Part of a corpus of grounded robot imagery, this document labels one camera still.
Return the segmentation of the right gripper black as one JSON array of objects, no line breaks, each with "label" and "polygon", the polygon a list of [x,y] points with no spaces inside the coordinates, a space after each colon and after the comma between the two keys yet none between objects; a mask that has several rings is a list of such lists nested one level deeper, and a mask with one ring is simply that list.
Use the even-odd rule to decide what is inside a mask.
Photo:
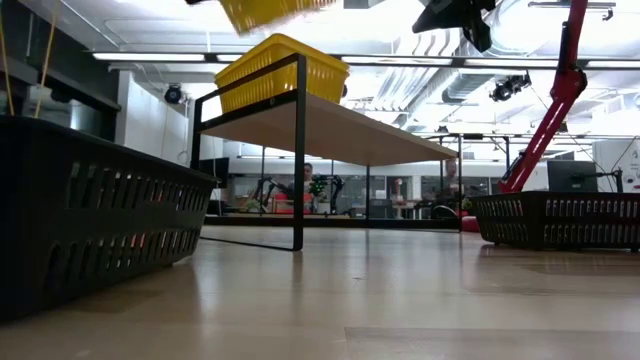
[{"label": "right gripper black", "polygon": [[464,14],[466,26],[476,26],[483,22],[483,13],[496,8],[496,0],[429,0],[425,10],[412,25],[415,34],[436,29],[461,28],[459,15]]}]

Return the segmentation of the yellow plastic basket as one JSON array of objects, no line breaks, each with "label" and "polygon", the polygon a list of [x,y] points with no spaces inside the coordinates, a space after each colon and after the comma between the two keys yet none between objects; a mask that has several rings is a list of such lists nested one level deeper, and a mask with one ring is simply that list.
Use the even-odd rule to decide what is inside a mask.
[{"label": "yellow plastic basket", "polygon": [[[349,66],[328,54],[284,34],[273,34],[215,75],[218,88],[227,86],[294,53],[307,65],[307,92],[339,103]],[[266,100],[297,87],[297,65],[292,63],[220,96],[224,113]]]},{"label": "yellow plastic basket", "polygon": [[238,34],[269,26],[295,15],[321,10],[337,0],[219,0]]}]

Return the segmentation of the black plastic basket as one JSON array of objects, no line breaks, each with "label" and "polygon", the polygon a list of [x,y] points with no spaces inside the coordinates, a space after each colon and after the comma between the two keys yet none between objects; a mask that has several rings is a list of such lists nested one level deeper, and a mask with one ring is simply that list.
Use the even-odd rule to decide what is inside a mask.
[{"label": "black plastic basket", "polygon": [[482,238],[495,245],[640,252],[640,194],[525,191],[471,205]]},{"label": "black plastic basket", "polygon": [[0,115],[0,324],[194,253],[215,178]]}]

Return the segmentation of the long ceiling light strip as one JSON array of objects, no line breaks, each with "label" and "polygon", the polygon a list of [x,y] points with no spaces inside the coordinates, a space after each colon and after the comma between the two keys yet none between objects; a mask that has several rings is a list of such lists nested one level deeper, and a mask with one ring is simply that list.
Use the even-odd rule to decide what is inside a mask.
[{"label": "long ceiling light strip", "polygon": [[203,54],[189,53],[125,53],[96,52],[93,57],[102,61],[122,62],[204,62]]}]

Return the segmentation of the black ceiling spotlight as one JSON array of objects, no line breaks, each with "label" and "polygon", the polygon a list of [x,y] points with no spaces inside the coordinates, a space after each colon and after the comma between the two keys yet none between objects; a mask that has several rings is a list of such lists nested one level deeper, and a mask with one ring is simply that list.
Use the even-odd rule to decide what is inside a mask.
[{"label": "black ceiling spotlight", "polygon": [[494,102],[504,102],[531,85],[532,82],[528,72],[524,75],[508,76],[495,83],[495,88],[489,93],[489,97]]}]

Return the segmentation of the black computer monitor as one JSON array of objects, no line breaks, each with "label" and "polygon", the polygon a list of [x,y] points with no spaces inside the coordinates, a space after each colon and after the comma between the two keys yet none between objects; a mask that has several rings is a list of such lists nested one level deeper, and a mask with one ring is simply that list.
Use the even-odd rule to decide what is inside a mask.
[{"label": "black computer monitor", "polygon": [[207,175],[218,179],[217,187],[226,188],[228,186],[230,158],[214,158],[199,161],[199,170]]},{"label": "black computer monitor", "polygon": [[596,165],[588,161],[552,160],[547,162],[551,192],[597,192]]}]

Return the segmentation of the background robot station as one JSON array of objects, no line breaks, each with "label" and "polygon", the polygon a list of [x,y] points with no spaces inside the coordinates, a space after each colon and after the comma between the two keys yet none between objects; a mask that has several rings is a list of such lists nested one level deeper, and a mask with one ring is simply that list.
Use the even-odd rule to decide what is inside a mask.
[{"label": "background robot station", "polygon": [[[344,180],[338,175],[312,175],[303,184],[303,205],[305,214],[337,214],[337,198]],[[274,191],[284,197],[285,202],[293,203],[295,183],[284,184],[276,181],[273,176],[261,177],[251,199],[257,203],[258,208],[265,210],[271,199],[276,200]]]}]

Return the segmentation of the white poster board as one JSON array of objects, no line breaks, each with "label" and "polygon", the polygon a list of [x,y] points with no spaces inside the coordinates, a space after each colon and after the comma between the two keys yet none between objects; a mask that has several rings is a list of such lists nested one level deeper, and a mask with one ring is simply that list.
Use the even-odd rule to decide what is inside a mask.
[{"label": "white poster board", "polygon": [[640,194],[640,139],[598,141],[592,150],[598,172],[621,170],[623,192]]}]

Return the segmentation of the wooden shelf black metal frame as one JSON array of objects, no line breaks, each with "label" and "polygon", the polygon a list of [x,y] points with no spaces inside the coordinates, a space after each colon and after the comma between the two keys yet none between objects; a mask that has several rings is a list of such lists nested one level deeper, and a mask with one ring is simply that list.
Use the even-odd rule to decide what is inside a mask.
[{"label": "wooden shelf black metal frame", "polygon": [[[205,102],[221,97],[282,68],[296,70],[294,89],[204,121]],[[277,148],[294,153],[294,210],[282,224],[291,226],[289,252],[304,246],[304,163],[307,155],[368,169],[426,161],[462,159],[453,151],[376,121],[307,91],[307,58],[294,53],[196,99],[190,168],[200,168],[203,135]]]}]

